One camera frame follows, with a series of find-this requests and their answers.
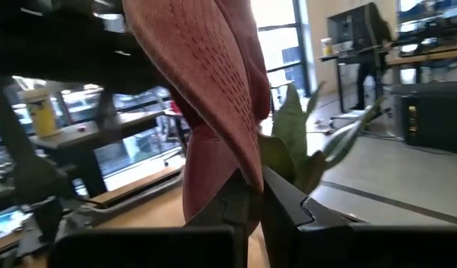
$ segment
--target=black desk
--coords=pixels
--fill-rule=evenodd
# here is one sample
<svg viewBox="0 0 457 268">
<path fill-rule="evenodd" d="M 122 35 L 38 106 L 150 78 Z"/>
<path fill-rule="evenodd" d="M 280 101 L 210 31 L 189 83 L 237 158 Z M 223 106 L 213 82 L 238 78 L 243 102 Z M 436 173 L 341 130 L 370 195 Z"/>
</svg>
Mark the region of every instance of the black desk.
<svg viewBox="0 0 457 268">
<path fill-rule="evenodd" d="M 333 54 L 330 56 L 319 57 L 318 59 L 322 62 L 327 62 L 329 60 L 336 61 L 336 81 L 338 83 L 338 97 L 339 97 L 339 116 L 333 116 L 332 118 L 340 118 L 340 119 L 351 119 L 351 117 L 343 116 L 346 113 L 344 100 L 343 100 L 343 88 L 342 88 L 342 81 L 341 81 L 341 71 L 339 66 L 340 65 L 350 65 L 350 64 L 358 64 L 358 63 L 365 63 L 365 62 L 373 62 L 375 60 L 374 55 L 386 53 L 387 50 L 384 48 L 380 48 L 380 46 L 374 46 L 369 48 L 364 48 L 359 51 L 349 51 L 349 52 L 342 52 L 339 54 Z M 378 75 L 374 76 L 375 82 L 375 98 L 377 99 L 383 93 L 383 85 L 381 83 L 381 77 Z"/>
<path fill-rule="evenodd" d="M 127 138 L 157 126 L 158 112 L 133 112 L 119 115 L 121 137 Z M 61 132 L 46 138 L 30 137 L 31 142 L 44 150 L 59 166 L 73 164 L 90 197 L 107 192 L 94 150 L 109 143 L 105 141 L 93 121 L 64 127 Z"/>
</svg>

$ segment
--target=floor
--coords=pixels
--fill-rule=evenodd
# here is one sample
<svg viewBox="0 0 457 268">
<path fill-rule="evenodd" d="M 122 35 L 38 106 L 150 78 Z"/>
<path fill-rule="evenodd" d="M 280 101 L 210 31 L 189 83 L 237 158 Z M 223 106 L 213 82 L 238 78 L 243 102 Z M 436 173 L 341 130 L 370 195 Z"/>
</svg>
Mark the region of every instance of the floor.
<svg viewBox="0 0 457 268">
<path fill-rule="evenodd" d="M 347 106 L 356 102 L 351 89 Z M 323 97 L 308 121 L 326 122 L 339 111 L 336 95 Z M 387 140 L 393 120 L 378 118 L 373 135 L 358 138 L 348 157 L 324 174 L 312 197 L 344 214 L 376 224 L 457 224 L 457 154 L 412 148 L 395 138 Z M 310 153 L 329 137 L 309 133 Z"/>
</svg>

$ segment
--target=wooden desk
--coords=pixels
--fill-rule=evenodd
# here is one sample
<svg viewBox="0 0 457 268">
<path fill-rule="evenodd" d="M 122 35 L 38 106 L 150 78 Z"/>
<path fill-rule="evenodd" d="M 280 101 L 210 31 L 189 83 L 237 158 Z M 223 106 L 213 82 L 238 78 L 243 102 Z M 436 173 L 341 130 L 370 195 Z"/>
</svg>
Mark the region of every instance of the wooden desk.
<svg viewBox="0 0 457 268">
<path fill-rule="evenodd" d="M 145 183 L 148 179 L 154 176 L 164 176 L 165 173 L 173 172 L 173 167 L 166 168 L 165 170 L 156 173 L 146 179 L 134 182 L 115 191 L 107 192 L 95 197 L 93 200 L 102 202 L 109 200 L 113 197 L 121 195 L 125 191 L 137 188 Z M 185 224 L 184 214 L 182 211 L 182 187 L 173 189 L 166 194 L 156 197 L 144 205 L 140 205 L 119 217 L 104 223 L 98 228 L 152 228 L 152 227 L 174 227 L 183 226 Z M 12 234 L 3 237 L 0 240 L 0 248 L 12 242 L 17 241 L 20 234 Z M 45 258 L 38 258 L 34 260 L 25 260 L 25 263 L 20 268 L 45 268 Z M 269 267 L 268 258 L 265 248 L 265 240 L 263 239 L 263 232 L 261 227 L 258 226 L 255 232 L 249 239 L 249 267 L 264 268 Z"/>
<path fill-rule="evenodd" d="M 457 45 L 446 45 L 431 49 L 429 54 L 414 57 L 394 57 L 387 60 L 392 67 L 392 84 L 400 85 L 400 69 L 402 65 L 414 65 L 416 68 L 416 82 L 421 83 L 420 64 L 428 60 L 445 60 L 457 58 Z"/>
<path fill-rule="evenodd" d="M 121 138 L 156 127 L 156 118 L 161 115 L 164 115 L 164 111 L 128 112 L 118 115 Z M 64 127 L 60 133 L 45 138 L 32 136 L 30 140 L 59 166 L 76 165 L 77 174 L 90 197 L 107 192 L 94 150 L 108 145 L 109 141 L 101 136 L 94 121 Z"/>
</svg>

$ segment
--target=man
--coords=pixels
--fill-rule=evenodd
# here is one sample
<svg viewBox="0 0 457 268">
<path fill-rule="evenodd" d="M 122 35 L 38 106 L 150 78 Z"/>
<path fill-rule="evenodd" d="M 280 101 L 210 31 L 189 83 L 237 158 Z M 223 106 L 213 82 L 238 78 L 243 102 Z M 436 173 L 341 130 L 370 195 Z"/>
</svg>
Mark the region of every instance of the man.
<svg viewBox="0 0 457 268">
<path fill-rule="evenodd" d="M 386 42 L 386 47 L 390 48 L 392 45 L 392 36 L 391 31 L 389 29 L 389 24 L 386 21 L 383 21 L 382 25 L 380 25 L 379 30 L 376 31 L 375 34 L 376 43 L 378 45 L 382 45 Z M 379 65 L 380 70 L 377 70 L 377 63 L 376 60 L 369 60 L 365 63 L 360 63 L 359 68 L 357 70 L 357 105 L 353 107 L 353 109 L 364 109 L 365 108 L 365 101 L 364 101 L 364 81 L 367 76 L 371 75 L 375 77 L 376 71 L 380 71 L 380 74 L 384 73 L 386 70 L 386 55 L 388 52 L 379 53 Z"/>
</svg>

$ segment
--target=wooden tabletop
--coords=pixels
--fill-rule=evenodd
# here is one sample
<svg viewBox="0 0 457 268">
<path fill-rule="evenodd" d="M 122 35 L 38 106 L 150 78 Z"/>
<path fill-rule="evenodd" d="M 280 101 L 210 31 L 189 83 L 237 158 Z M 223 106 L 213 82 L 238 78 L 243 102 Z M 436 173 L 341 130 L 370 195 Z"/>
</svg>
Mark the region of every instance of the wooden tabletop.
<svg viewBox="0 0 457 268">
<path fill-rule="evenodd" d="M 93 200 L 103 202 L 112 199 L 131 189 L 140 187 L 153 181 L 155 178 L 166 176 L 177 171 L 177 168 L 169 167 L 152 176 L 138 180 L 115 191 L 107 192 Z M 185 224 L 182 211 L 182 187 L 163 194 L 155 199 L 140 205 L 100 226 L 98 228 L 122 229 L 122 228 L 153 228 L 153 227 L 177 227 Z M 10 234 L 0 239 L 0 248 L 20 239 L 20 234 Z M 46 259 L 26 259 L 20 268 L 45 268 Z M 261 227 L 258 226 L 249 238 L 249 267 L 264 268 L 269 267 L 266 254 L 265 240 Z"/>
<path fill-rule="evenodd" d="M 118 119 L 121 127 L 126 128 L 135 124 L 144 123 L 145 121 L 157 118 L 160 115 L 164 115 L 164 111 L 125 112 L 118 115 Z M 97 138 L 99 135 L 100 131 L 96 127 L 96 123 L 94 121 L 89 121 L 71 125 L 69 127 L 63 127 L 56 135 L 45 138 L 32 136 L 30 137 L 30 140 L 36 146 L 59 150 L 71 147 L 75 144 L 80 144 L 92 138 Z"/>
<path fill-rule="evenodd" d="M 457 45 L 446 45 L 438 48 L 433 48 L 429 51 L 429 54 L 419 55 L 413 57 L 395 57 L 387 60 L 387 64 L 390 66 L 419 63 L 427 60 L 445 60 L 457 57 Z"/>
</svg>

